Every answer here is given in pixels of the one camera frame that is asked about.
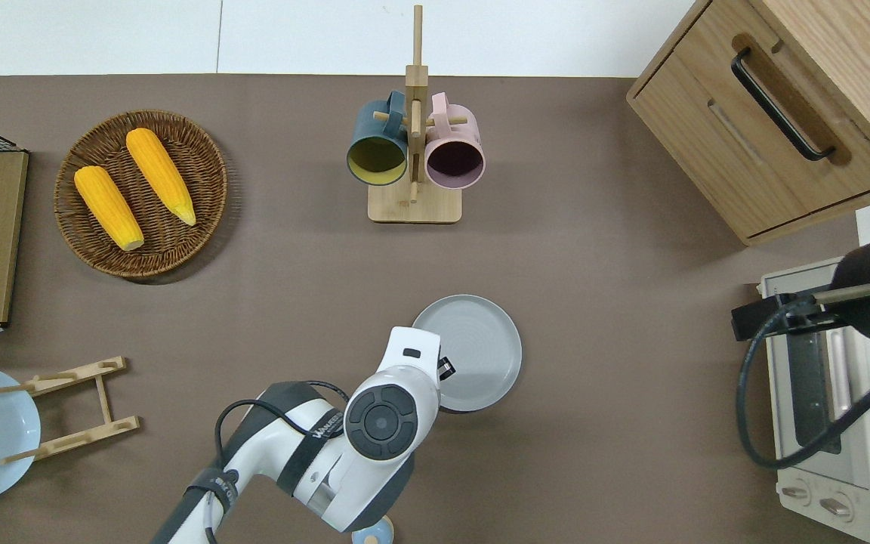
black cable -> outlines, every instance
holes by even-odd
[[[818,453],[824,448],[825,444],[831,442],[835,438],[839,437],[840,434],[844,433],[844,431],[848,430],[853,423],[855,423],[861,416],[864,416],[866,411],[870,410],[870,389],[867,393],[865,393],[861,399],[859,399],[856,403],[854,403],[846,413],[842,417],[834,420],[828,427],[822,431],[821,434],[818,434],[817,437],[814,437],[811,442],[805,444],[804,447],[798,449],[791,455],[787,455],[781,459],[769,459],[756,451],[754,448],[754,444],[750,441],[750,434],[747,431],[747,379],[750,375],[750,367],[754,362],[754,355],[757,353],[760,344],[763,344],[764,338],[767,337],[767,334],[770,333],[771,328],[777,324],[778,320],[781,320],[784,316],[787,316],[793,310],[797,310],[798,308],[816,306],[815,299],[813,296],[804,296],[799,299],[795,299],[784,306],[781,306],[777,309],[774,314],[771,314],[769,318],[762,325],[760,325],[760,329],[757,332],[757,335],[751,340],[749,347],[747,348],[747,352],[745,357],[743,357],[743,363],[740,366],[740,375],[738,377],[738,390],[736,390],[736,420],[738,420],[738,433],[740,436],[740,443],[743,445],[743,449],[747,452],[747,455],[756,462],[756,464],[760,465],[764,468],[787,468],[793,467],[793,465],[798,464],[801,461],[807,460],[812,455]]]
[[[344,400],[345,403],[347,403],[349,400],[351,400],[348,397],[348,393],[345,393],[344,390],[341,389],[341,387],[334,385],[334,383],[321,382],[320,379],[308,379],[307,382],[304,382],[304,383],[307,383],[307,385],[316,385],[318,387],[325,387],[327,389],[331,389],[333,392],[338,393],[338,396],[341,397],[341,399]]]
[[[341,396],[342,399],[344,399],[345,403],[348,402],[348,395],[343,390],[341,390],[341,387],[334,385],[334,383],[310,380],[310,382],[308,382],[308,385],[320,385],[322,387],[327,387],[328,389],[331,389],[332,391],[338,393],[338,395]],[[259,406],[261,407],[261,409],[269,411],[269,413],[272,413],[274,416],[283,419],[284,423],[287,423],[291,426],[291,429],[294,429],[298,433],[303,434],[305,437],[314,437],[314,434],[312,434],[311,431],[308,431],[307,429],[304,429],[304,427],[301,427],[297,423],[294,423],[293,419],[287,417],[286,413],[284,413],[281,409],[279,409],[279,407],[274,406],[271,403],[256,399],[238,400],[237,402],[231,403],[230,405],[225,407],[224,411],[221,411],[221,415],[217,417],[217,424],[214,425],[214,444],[217,445],[217,461],[220,463],[221,469],[227,467],[227,462],[229,461],[227,456],[224,455],[224,439],[221,437],[221,428],[224,426],[224,420],[227,419],[227,414],[231,413],[231,410],[237,409],[238,406],[246,405]],[[327,434],[325,438],[340,437],[342,434],[344,434],[343,428],[334,431],[334,433]]]

gray plate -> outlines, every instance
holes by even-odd
[[[441,383],[445,409],[484,409],[515,383],[522,366],[519,331],[492,301],[473,294],[446,296],[418,314],[413,326],[441,336],[442,356],[455,366],[455,375]]]

black drawer handle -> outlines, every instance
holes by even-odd
[[[740,51],[738,56],[734,57],[734,62],[731,63],[731,72],[734,73],[734,76],[738,79],[738,82],[743,85],[743,88],[747,93],[753,97],[754,102],[756,102],[758,106],[760,106],[760,109],[767,114],[767,117],[770,117],[771,121],[774,121],[777,128],[780,128],[780,131],[784,134],[785,138],[788,138],[791,145],[794,145],[794,148],[801,153],[801,157],[808,159],[808,161],[821,161],[821,159],[834,153],[835,146],[831,146],[824,151],[818,151],[815,148],[812,148],[811,144],[808,144],[807,139],[802,137],[798,129],[795,128],[794,125],[791,124],[791,121],[784,115],[781,108],[777,107],[774,100],[771,100],[770,96],[767,96],[767,93],[760,88],[754,80],[754,77],[751,76],[750,73],[747,72],[745,66],[743,66],[743,59],[745,59],[749,53],[750,48],[743,48],[743,51]]]

toaster oven door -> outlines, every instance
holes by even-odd
[[[764,279],[766,296],[810,292],[831,282],[833,263]],[[778,457],[797,451],[842,416],[861,396],[853,328],[781,335],[767,340]],[[804,471],[867,488],[864,430],[855,424],[821,452],[797,465]]]

mug handle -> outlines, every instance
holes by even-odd
[[[449,126],[449,98],[445,93],[432,95],[432,120],[435,121],[435,135],[438,138],[452,135],[452,127]]]
[[[404,117],[405,95],[401,91],[391,91],[387,96],[387,121],[384,121],[383,132],[391,138],[397,138]]]

